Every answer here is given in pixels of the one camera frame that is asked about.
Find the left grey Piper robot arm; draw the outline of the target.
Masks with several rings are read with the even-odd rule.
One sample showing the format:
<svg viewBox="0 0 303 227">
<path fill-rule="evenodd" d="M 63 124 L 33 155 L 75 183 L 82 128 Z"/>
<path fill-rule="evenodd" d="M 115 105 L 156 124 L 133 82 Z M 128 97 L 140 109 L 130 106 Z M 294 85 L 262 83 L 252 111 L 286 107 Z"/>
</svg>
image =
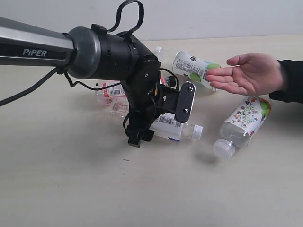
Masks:
<svg viewBox="0 0 303 227">
<path fill-rule="evenodd" d="M 151 125 L 162 114 L 178 115 L 180 91 L 160 82 L 158 58 L 129 30 L 112 35 L 92 24 L 58 33 L 7 18 L 0 20 L 0 63 L 17 66 L 50 66 L 52 70 L 30 88 L 1 101 L 9 104 L 35 91 L 52 75 L 63 74 L 73 87 L 83 79 L 115 80 L 129 102 L 123 123 L 128 143 L 151 141 Z"/>
</svg>

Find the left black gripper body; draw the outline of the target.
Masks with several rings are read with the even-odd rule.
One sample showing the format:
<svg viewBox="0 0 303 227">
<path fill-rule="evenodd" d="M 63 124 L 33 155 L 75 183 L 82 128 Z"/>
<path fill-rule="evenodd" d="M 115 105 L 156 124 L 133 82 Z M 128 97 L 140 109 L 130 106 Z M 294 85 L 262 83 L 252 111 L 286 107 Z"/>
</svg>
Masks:
<svg viewBox="0 0 303 227">
<path fill-rule="evenodd" d="M 154 133 L 150 127 L 162 114 L 174 114 L 175 119 L 181 121 L 181 111 L 177 109 L 180 93 L 179 85 L 168 87 L 161 83 L 142 91 L 127 90 L 129 112 L 123 127 L 130 146 L 138 148 L 141 141 L 151 141 Z"/>
</svg>

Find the open palm human hand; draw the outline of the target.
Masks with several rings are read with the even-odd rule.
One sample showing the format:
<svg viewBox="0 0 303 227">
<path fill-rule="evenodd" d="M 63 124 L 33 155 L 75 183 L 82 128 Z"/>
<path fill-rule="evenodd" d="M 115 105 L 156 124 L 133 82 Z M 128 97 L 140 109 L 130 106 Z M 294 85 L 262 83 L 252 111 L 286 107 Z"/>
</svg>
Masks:
<svg viewBox="0 0 303 227">
<path fill-rule="evenodd" d="M 244 96 L 267 95 L 287 88 L 277 59 L 268 54 L 247 53 L 229 58 L 227 67 L 209 70 L 206 79 L 214 88 Z"/>
</svg>

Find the black sleeved forearm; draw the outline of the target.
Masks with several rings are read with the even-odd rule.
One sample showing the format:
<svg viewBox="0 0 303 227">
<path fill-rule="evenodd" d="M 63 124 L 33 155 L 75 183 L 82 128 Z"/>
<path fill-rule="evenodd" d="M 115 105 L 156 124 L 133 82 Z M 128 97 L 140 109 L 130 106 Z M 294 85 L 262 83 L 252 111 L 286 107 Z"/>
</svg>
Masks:
<svg viewBox="0 0 303 227">
<path fill-rule="evenodd" d="M 281 60 L 278 61 L 285 85 L 282 90 L 269 94 L 270 99 L 285 103 L 303 103 L 303 61 Z"/>
</svg>

